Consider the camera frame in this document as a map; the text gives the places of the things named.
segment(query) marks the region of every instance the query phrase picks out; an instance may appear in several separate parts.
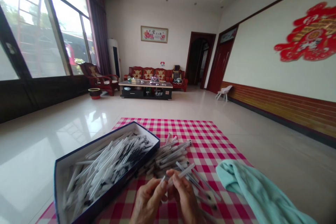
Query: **flower pot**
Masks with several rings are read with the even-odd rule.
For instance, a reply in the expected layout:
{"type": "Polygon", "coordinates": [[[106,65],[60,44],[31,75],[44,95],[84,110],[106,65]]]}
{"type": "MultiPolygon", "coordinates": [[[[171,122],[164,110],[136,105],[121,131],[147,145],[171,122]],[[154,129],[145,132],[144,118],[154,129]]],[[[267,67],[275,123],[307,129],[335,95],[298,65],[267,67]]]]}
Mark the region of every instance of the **flower pot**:
{"type": "Polygon", "coordinates": [[[100,95],[102,91],[100,89],[94,88],[89,89],[89,95],[91,96],[92,100],[100,99],[100,95]]]}

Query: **checkered cloth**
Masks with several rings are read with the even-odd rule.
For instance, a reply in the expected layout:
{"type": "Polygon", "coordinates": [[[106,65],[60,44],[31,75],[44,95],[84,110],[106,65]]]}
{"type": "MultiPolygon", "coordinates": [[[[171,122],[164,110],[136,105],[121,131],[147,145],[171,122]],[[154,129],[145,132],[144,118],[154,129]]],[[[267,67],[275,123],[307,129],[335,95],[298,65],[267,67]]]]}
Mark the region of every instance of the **checkered cloth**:
{"type": "MultiPolygon", "coordinates": [[[[218,201],[208,187],[200,181],[199,183],[216,203],[218,210],[213,210],[204,203],[200,207],[216,218],[217,223],[225,224],[255,224],[258,223],[251,208],[244,197],[224,189],[220,182],[216,166],[223,159],[236,159],[240,163],[251,165],[246,158],[239,153],[236,147],[230,143],[226,136],[211,121],[193,120],[167,120],[167,119],[140,119],[121,118],[115,130],[125,124],[136,121],[146,129],[153,132],[161,139],[164,145],[168,132],[177,136],[179,142],[192,140],[192,146],[187,149],[187,158],[190,163],[195,163],[196,170],[206,178],[209,185],[223,198],[218,201]]],[[[134,179],[128,188],[108,206],[97,218],[97,224],[128,223],[132,214],[136,192],[140,186],[146,184],[152,175],[141,176],[134,179]]],[[[57,223],[54,203],[52,203],[37,221],[38,224],[57,223]]],[[[182,223],[175,201],[163,203],[160,207],[155,223],[182,223]]]]}

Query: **small white chair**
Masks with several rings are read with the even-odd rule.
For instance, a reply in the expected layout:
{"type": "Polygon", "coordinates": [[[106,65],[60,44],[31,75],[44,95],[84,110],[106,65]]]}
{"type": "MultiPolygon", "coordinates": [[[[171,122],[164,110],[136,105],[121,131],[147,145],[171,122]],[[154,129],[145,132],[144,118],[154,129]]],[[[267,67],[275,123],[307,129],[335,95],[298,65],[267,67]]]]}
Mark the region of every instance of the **small white chair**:
{"type": "Polygon", "coordinates": [[[217,100],[218,100],[221,95],[224,95],[225,100],[227,101],[228,100],[228,92],[230,91],[231,88],[232,88],[232,85],[222,88],[220,91],[218,91],[218,94],[216,95],[215,99],[217,98],[217,100]]]}

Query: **large window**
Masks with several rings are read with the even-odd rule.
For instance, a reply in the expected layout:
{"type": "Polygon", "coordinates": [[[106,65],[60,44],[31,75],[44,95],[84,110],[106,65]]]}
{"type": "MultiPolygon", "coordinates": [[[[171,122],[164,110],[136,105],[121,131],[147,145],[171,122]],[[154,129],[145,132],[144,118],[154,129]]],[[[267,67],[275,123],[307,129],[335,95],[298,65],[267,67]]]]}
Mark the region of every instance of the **large window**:
{"type": "MultiPolygon", "coordinates": [[[[0,5],[32,78],[79,75],[77,63],[96,63],[86,0],[0,0],[0,5]]],[[[0,80],[18,78],[2,48],[1,69],[6,76],[0,80]]]]}
{"type": "Polygon", "coordinates": [[[11,62],[9,61],[4,49],[0,45],[0,81],[18,79],[11,62]]]}
{"type": "Polygon", "coordinates": [[[78,12],[61,0],[52,0],[74,75],[83,74],[77,63],[89,62],[78,12]]]}

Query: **arched doorway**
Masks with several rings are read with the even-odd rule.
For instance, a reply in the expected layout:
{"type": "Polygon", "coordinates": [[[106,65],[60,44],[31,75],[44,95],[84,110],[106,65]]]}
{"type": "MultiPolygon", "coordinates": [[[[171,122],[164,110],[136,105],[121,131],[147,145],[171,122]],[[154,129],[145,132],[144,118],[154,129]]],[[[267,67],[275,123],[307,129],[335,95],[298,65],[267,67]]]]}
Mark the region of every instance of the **arched doorway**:
{"type": "Polygon", "coordinates": [[[204,88],[216,34],[191,32],[185,77],[188,85],[204,88]]]}

